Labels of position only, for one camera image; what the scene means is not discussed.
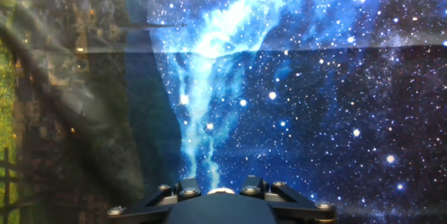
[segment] black mount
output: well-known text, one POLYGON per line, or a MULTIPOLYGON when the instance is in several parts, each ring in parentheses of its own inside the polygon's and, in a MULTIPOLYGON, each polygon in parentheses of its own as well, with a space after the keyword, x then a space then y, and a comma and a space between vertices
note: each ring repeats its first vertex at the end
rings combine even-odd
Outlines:
POLYGON ((284 182, 269 184, 255 176, 247 177, 239 195, 228 188, 202 195, 196 179, 183 179, 108 215, 112 224, 336 223, 333 205, 314 203, 284 182))

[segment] white light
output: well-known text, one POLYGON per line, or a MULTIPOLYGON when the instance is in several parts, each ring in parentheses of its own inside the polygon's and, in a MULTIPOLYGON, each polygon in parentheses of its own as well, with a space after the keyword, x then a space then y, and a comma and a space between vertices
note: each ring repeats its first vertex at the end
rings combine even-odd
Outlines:
POLYGON ((386 161, 388 161, 390 164, 394 162, 394 156, 393 155, 389 155, 388 157, 386 157, 386 161))
POLYGON ((181 95, 180 96, 180 103, 182 105, 186 105, 189 102, 189 97, 187 95, 181 95))
POLYGON ((358 129, 355 129, 355 130, 353 131, 353 133, 354 133, 354 136, 355 136, 355 137, 358 137, 358 136, 360 135, 360 131, 359 131, 358 129))
POLYGON ((270 92, 270 93, 268 94, 268 97, 269 97, 271 100, 274 100, 274 99, 277 97, 277 94, 276 94, 275 92, 270 92))

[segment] screw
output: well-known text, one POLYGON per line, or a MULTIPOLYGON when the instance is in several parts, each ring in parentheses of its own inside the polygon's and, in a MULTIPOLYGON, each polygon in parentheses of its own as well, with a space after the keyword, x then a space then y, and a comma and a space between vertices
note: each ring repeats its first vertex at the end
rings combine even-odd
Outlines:
POLYGON ((328 209, 328 208, 330 208, 330 203, 318 202, 318 203, 315 203, 315 206, 318 207, 319 209, 328 209))
POLYGON ((261 191, 261 189, 257 186, 245 186, 242 189, 242 192, 246 193, 246 194, 255 194, 255 193, 259 193, 261 191))
POLYGON ((159 189, 160 189, 161 191, 166 191, 166 190, 169 190, 169 189, 170 189, 170 186, 163 184, 163 185, 160 185, 160 186, 159 186, 159 189))
POLYGON ((185 196, 193 196, 193 195, 196 195, 198 193, 198 191, 195 188, 185 188, 180 193, 185 196))
POLYGON ((273 182, 273 184, 274 184, 275 186, 284 186, 284 185, 286 184, 286 182, 283 182, 283 181, 276 181, 276 182, 273 182))
POLYGON ((124 212, 125 208, 122 207, 113 207, 109 211, 107 211, 107 214, 110 216, 117 216, 124 212))

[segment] milky way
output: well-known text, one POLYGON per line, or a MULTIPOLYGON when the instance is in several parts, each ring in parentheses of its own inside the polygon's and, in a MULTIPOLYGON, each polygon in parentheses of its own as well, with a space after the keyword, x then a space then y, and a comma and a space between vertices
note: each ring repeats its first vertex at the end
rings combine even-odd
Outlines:
POLYGON ((439 206, 440 3, 149 0, 148 22, 187 24, 151 34, 182 174, 206 191, 257 174, 378 218, 439 206))

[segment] blue nebula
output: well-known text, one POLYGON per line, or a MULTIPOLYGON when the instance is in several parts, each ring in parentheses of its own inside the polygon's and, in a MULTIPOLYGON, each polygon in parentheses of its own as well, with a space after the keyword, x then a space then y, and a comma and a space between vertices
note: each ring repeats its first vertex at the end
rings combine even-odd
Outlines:
MULTIPOLYGON (((244 113, 233 105, 251 106, 243 86, 255 60, 260 57, 261 65, 276 65, 275 80, 291 74, 290 59, 262 59, 250 52, 367 45, 379 4, 379 0, 149 0, 148 22, 188 25, 152 32, 154 50, 163 52, 158 65, 182 125, 182 151, 188 163, 183 175, 202 174, 210 180, 209 189, 219 186, 221 170, 213 156, 244 113), (234 61, 241 57, 248 60, 234 61), (210 109, 215 103, 223 103, 218 111, 210 109), (210 123, 212 130, 206 127, 210 123)), ((330 87, 331 79, 327 82, 325 87, 330 87)))

